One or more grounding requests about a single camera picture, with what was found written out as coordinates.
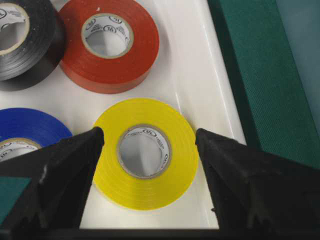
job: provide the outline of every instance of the tape hole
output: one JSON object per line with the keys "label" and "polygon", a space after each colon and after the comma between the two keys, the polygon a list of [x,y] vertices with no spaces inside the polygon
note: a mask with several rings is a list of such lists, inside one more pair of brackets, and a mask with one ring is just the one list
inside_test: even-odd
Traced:
{"label": "tape hole", "polygon": [[86,42],[93,51],[105,57],[120,55],[127,48],[119,35],[108,31],[94,32]]}
{"label": "tape hole", "polygon": [[146,135],[123,139],[119,153],[125,169],[138,177],[147,178],[157,174],[163,164],[157,143]]}
{"label": "tape hole", "polygon": [[15,22],[3,25],[0,31],[0,51],[8,50],[12,46],[21,42],[26,30],[26,22]]}

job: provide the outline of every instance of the white tray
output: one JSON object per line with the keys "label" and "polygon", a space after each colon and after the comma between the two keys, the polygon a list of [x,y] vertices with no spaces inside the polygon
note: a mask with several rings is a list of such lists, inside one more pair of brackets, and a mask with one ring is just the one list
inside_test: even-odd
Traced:
{"label": "white tray", "polygon": [[[67,0],[52,0],[57,10]],[[206,0],[138,0],[160,36],[159,55],[147,79],[114,95],[87,91],[58,67],[26,90],[0,92],[0,109],[32,108],[61,120],[74,135],[92,128],[102,112],[135,97],[154,98],[180,111],[196,130],[205,128],[245,143],[214,25]],[[201,163],[188,191],[171,205],[135,211],[110,202],[91,187],[82,228],[218,228]]]}

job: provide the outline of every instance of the black plastic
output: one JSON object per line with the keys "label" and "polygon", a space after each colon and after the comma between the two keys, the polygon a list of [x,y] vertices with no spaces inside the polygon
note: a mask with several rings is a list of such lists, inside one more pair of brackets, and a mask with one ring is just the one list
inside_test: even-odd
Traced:
{"label": "black plastic", "polygon": [[78,228],[103,144],[103,131],[95,127],[1,162],[0,176],[32,178],[1,228],[26,235]]}
{"label": "black plastic", "polygon": [[320,170],[199,129],[196,144],[221,229],[320,227]]}

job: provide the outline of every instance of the black electrical tape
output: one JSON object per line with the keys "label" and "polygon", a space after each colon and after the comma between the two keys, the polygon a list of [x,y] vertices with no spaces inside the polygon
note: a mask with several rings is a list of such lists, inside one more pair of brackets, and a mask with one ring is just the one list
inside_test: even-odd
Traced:
{"label": "black electrical tape", "polygon": [[50,0],[0,0],[25,10],[30,22],[24,42],[0,54],[0,90],[17,91],[44,80],[59,64],[65,51],[65,30]]}

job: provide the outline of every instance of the printed logo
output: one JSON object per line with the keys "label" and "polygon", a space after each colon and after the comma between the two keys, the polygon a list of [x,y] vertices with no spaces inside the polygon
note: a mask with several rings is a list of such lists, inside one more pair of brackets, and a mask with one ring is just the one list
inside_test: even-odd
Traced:
{"label": "printed logo", "polygon": [[3,19],[5,16],[7,16],[7,12],[0,8],[0,19]]}
{"label": "printed logo", "polygon": [[154,131],[150,130],[150,129],[143,129],[143,132],[145,134],[151,135],[152,137],[156,137],[157,136],[157,134]]}
{"label": "printed logo", "polygon": [[18,11],[8,11],[8,14],[21,18],[21,13]]}
{"label": "printed logo", "polygon": [[12,142],[8,142],[3,146],[0,146],[0,150],[5,149],[6,147],[9,147],[12,144]]}
{"label": "printed logo", "polygon": [[122,24],[122,21],[114,16],[109,16],[109,19],[116,24]]}
{"label": "printed logo", "polygon": [[163,164],[162,164],[162,166],[161,166],[162,169],[165,167],[168,159],[169,159],[169,155],[168,155],[168,153],[167,153],[167,154],[165,154],[164,159],[163,159]]}
{"label": "printed logo", "polygon": [[0,154],[0,159],[3,159],[5,156],[7,156],[12,151],[13,151],[12,149],[8,149],[8,150],[4,151],[2,154]]}
{"label": "printed logo", "polygon": [[5,29],[5,28],[8,27],[9,25],[10,25],[10,23],[7,23],[7,24],[5,24],[5,25],[2,25],[0,31],[2,31],[3,29]]}
{"label": "printed logo", "polygon": [[111,32],[111,33],[114,33],[114,34],[117,32],[116,28],[114,26],[111,26],[111,25],[105,25],[103,27],[103,31]]}
{"label": "printed logo", "polygon": [[89,30],[93,25],[95,25],[95,23],[96,23],[96,19],[94,18],[88,23],[85,30]]}
{"label": "printed logo", "polygon": [[124,30],[124,28],[123,28],[122,26],[118,26],[116,29],[117,29],[120,33],[122,33],[122,35],[126,36],[125,30]]}

